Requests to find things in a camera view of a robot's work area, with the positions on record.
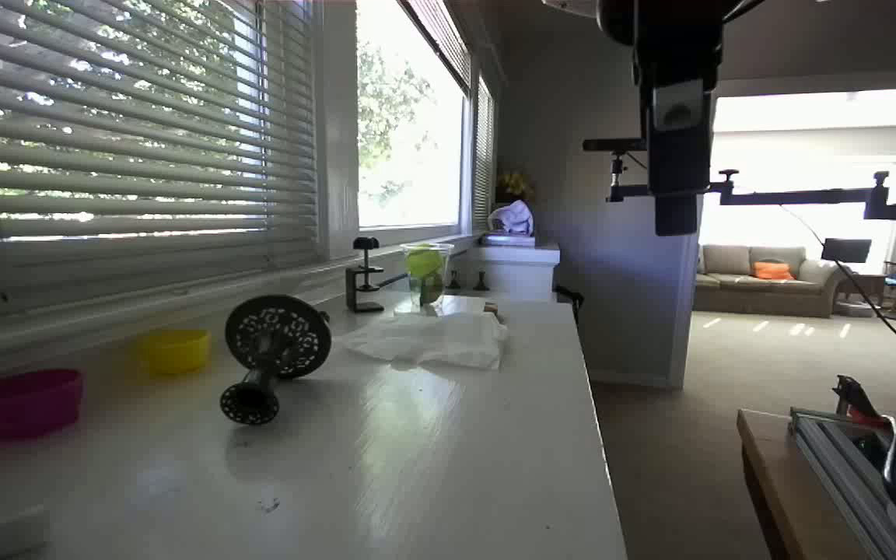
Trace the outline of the yellow-green tennis ball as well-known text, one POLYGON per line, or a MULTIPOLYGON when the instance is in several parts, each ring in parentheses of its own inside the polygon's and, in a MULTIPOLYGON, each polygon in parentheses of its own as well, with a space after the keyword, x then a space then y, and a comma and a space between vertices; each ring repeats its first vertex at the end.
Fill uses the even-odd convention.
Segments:
POLYGON ((436 245, 411 245, 406 253, 406 269, 415 281, 433 276, 446 266, 446 254, 436 245))

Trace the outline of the white crumpled cloth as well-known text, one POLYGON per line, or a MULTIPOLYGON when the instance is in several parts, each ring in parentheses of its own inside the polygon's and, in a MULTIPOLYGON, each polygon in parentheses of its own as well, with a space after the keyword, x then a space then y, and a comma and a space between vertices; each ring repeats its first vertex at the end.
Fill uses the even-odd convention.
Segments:
POLYGON ((346 351, 386 364, 499 371, 512 329, 489 312, 377 318, 346 335, 346 351))

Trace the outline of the white storage box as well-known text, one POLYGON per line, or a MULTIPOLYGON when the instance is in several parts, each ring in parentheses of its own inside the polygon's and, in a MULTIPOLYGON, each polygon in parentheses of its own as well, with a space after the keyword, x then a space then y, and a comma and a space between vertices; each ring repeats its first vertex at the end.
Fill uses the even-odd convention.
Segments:
POLYGON ((550 301, 557 263, 562 263, 557 250, 536 250, 536 245, 475 250, 475 272, 499 297, 550 301))

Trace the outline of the white purple figure on box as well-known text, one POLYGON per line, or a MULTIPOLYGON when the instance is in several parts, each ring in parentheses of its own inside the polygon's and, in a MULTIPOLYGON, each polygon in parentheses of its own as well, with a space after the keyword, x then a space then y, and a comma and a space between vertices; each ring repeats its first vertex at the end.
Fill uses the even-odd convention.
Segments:
POLYGON ((534 209, 522 198, 499 204, 489 213, 489 235, 509 245, 534 245, 536 241, 534 209))

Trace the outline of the black table clamp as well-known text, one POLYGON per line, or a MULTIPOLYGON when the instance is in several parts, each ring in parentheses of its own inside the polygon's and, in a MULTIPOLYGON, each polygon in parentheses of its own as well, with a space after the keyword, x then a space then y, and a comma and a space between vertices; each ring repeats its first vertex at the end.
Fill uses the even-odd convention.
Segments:
POLYGON ((370 253, 379 245, 379 240, 354 235, 353 245, 362 253, 362 262, 346 269, 346 309, 353 313, 379 313, 379 301, 366 301, 366 292, 374 292, 370 276, 377 272, 377 263, 370 262, 370 253))

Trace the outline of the beige sofa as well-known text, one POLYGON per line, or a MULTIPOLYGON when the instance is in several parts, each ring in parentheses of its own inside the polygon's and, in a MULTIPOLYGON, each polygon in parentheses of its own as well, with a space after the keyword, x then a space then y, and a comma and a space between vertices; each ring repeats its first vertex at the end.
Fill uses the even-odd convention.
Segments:
POLYGON ((812 262, 802 245, 703 245, 697 262, 697 312, 829 318, 840 269, 812 262), (783 262, 793 281, 756 281, 754 262, 783 262))

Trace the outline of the yellow plastic bowl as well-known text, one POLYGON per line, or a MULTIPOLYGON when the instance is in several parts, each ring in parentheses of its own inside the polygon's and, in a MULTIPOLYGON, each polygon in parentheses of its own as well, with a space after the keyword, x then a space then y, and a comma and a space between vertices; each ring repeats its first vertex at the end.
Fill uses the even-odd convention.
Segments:
POLYGON ((155 329, 136 343, 139 362, 154 375, 201 374, 211 353, 205 329, 155 329))

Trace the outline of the orange cushion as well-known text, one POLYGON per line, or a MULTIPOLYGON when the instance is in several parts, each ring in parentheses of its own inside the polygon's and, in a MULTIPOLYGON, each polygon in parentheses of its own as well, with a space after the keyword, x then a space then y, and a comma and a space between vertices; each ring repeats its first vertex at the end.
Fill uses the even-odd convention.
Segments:
POLYGON ((783 262, 754 262, 754 276, 756 281, 793 281, 793 269, 783 262))

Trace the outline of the white window blinds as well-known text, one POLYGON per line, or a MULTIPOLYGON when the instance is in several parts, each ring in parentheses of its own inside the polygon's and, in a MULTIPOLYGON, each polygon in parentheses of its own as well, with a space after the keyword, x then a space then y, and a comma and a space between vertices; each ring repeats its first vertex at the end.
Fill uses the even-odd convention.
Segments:
POLYGON ((0 0, 0 322, 318 258, 316 0, 0 0))

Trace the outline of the wooden side table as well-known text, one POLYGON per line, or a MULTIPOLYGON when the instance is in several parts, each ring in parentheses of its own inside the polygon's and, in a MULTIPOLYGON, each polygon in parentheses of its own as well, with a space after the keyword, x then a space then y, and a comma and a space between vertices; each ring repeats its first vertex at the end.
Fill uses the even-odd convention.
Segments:
POLYGON ((735 417, 748 493, 773 560, 872 560, 810 457, 789 413, 735 417))

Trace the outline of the magenta plastic bowl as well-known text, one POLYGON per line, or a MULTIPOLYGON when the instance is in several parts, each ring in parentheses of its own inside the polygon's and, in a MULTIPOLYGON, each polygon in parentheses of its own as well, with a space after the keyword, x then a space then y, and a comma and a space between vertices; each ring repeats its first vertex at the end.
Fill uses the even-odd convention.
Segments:
POLYGON ((35 438, 82 417, 86 375, 73 368, 0 378, 0 438, 35 438))

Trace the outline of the grey metal equipment stack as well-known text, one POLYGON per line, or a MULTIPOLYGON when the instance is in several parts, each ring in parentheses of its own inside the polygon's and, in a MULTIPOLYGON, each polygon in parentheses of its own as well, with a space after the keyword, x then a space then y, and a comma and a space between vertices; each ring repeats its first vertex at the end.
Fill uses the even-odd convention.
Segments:
POLYGON ((896 560, 896 417, 858 378, 836 375, 836 409, 790 409, 790 428, 879 560, 896 560))

